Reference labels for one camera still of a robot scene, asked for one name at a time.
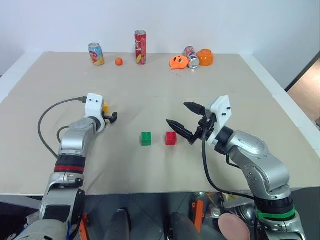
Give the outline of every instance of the red block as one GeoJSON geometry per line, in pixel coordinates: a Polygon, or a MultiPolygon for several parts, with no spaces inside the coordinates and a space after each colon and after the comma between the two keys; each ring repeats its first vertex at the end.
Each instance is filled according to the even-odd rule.
{"type": "Polygon", "coordinates": [[[174,146],[177,143],[177,134],[174,131],[167,131],[165,134],[165,145],[174,146]]]}

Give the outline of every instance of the black cable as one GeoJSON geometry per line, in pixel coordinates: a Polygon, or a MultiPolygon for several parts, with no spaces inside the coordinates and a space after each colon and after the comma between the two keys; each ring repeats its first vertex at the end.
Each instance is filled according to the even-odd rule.
{"type": "Polygon", "coordinates": [[[60,127],[59,130],[56,132],[56,138],[58,139],[58,142],[61,143],[61,139],[60,139],[60,133],[63,129],[68,129],[69,126],[63,126],[63,127],[60,127]]]}
{"type": "Polygon", "coordinates": [[[227,155],[225,156],[225,160],[226,160],[226,164],[228,164],[228,165],[230,165],[230,166],[232,166],[232,167],[235,167],[235,168],[237,168],[237,169],[240,169],[240,167],[239,167],[238,165],[235,165],[235,164],[233,164],[233,163],[230,163],[229,154],[227,154],[227,155]]]}
{"type": "Polygon", "coordinates": [[[258,240],[258,233],[257,233],[257,230],[258,230],[258,217],[256,216],[255,217],[255,220],[254,220],[254,240],[258,240]]]}
{"type": "Polygon", "coordinates": [[[217,187],[214,184],[214,182],[211,180],[211,177],[210,177],[210,174],[209,174],[209,171],[208,171],[207,155],[206,155],[206,135],[207,135],[207,132],[208,132],[207,129],[203,130],[203,135],[202,135],[202,160],[203,160],[203,167],[204,167],[205,176],[208,179],[208,181],[211,184],[211,186],[213,188],[215,188],[218,192],[222,192],[222,193],[225,193],[225,194],[235,195],[235,196],[239,196],[239,197],[243,197],[243,198],[254,200],[255,197],[250,196],[250,195],[245,195],[245,194],[242,194],[242,193],[222,190],[221,188],[217,187]]]}
{"type": "Polygon", "coordinates": [[[84,102],[85,99],[87,99],[87,97],[77,97],[77,98],[71,98],[68,100],[64,100],[64,101],[60,101],[54,105],[52,105],[51,107],[49,107],[47,110],[44,111],[44,113],[41,115],[39,122],[38,122],[38,134],[39,134],[39,138],[41,140],[41,142],[43,143],[43,145],[46,147],[46,149],[49,150],[50,153],[52,153],[52,155],[57,159],[58,155],[51,149],[51,147],[46,143],[44,137],[42,136],[41,133],[41,123],[42,120],[44,119],[44,117],[46,116],[46,114],[53,108],[55,108],[56,106],[60,105],[60,104],[64,104],[64,103],[68,103],[68,102],[72,102],[72,101],[81,101],[84,102]]]}

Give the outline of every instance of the soda can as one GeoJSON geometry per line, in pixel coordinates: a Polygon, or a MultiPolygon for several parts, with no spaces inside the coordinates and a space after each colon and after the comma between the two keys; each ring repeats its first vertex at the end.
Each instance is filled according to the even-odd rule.
{"type": "Polygon", "coordinates": [[[147,33],[144,30],[137,30],[134,33],[135,39],[135,62],[140,65],[146,64],[147,56],[147,33]]]}
{"type": "Polygon", "coordinates": [[[196,69],[199,64],[200,60],[192,46],[187,46],[183,51],[183,56],[187,57],[189,60],[188,67],[191,69],[196,69]]]}
{"type": "Polygon", "coordinates": [[[94,42],[89,44],[89,54],[93,65],[99,66],[105,63],[102,48],[99,43],[94,42]]]}

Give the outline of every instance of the table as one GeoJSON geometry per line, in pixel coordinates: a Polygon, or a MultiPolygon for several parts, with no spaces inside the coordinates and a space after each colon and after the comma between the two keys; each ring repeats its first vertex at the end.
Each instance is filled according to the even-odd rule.
{"type": "MultiPolygon", "coordinates": [[[[44,52],[35,58],[0,104],[0,194],[44,193],[56,160],[38,137],[39,117],[57,102],[88,93],[104,96],[110,110],[118,112],[118,121],[97,137],[89,152],[83,186],[87,194],[212,191],[201,142],[191,146],[178,137],[176,146],[166,146],[165,133],[171,131],[166,119],[195,132],[200,116],[183,102],[206,106],[223,95],[232,107],[227,126],[263,139],[286,164],[292,188],[320,186],[318,133],[310,132],[312,125],[274,79],[266,81],[272,77],[254,57],[217,54],[212,66],[170,70],[173,56],[149,54],[146,65],[137,65],[131,53],[105,53],[102,66],[92,65],[85,52],[44,52]],[[115,65],[117,57],[123,58],[123,66],[115,65]],[[141,132],[152,132],[152,146],[141,146],[141,132]]],[[[84,111],[84,104],[71,102],[47,114],[42,134],[54,150],[59,147],[57,130],[82,118],[84,111]]],[[[207,148],[207,159],[218,186],[248,189],[242,172],[228,166],[213,147],[207,148]]]]}

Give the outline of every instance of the orange bracket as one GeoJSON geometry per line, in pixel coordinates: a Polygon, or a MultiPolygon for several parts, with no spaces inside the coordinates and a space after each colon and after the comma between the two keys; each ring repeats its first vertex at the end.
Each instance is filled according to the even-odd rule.
{"type": "Polygon", "coordinates": [[[194,215],[193,224],[198,231],[198,233],[201,232],[201,226],[202,226],[202,219],[205,217],[204,215],[204,201],[197,200],[196,202],[192,203],[192,211],[194,215]]]}
{"type": "Polygon", "coordinates": [[[88,223],[89,223],[88,214],[87,213],[83,213],[82,219],[81,219],[81,222],[80,222],[80,227],[79,227],[79,233],[80,233],[81,240],[90,240],[89,234],[88,234],[88,231],[87,231],[88,223]]]}

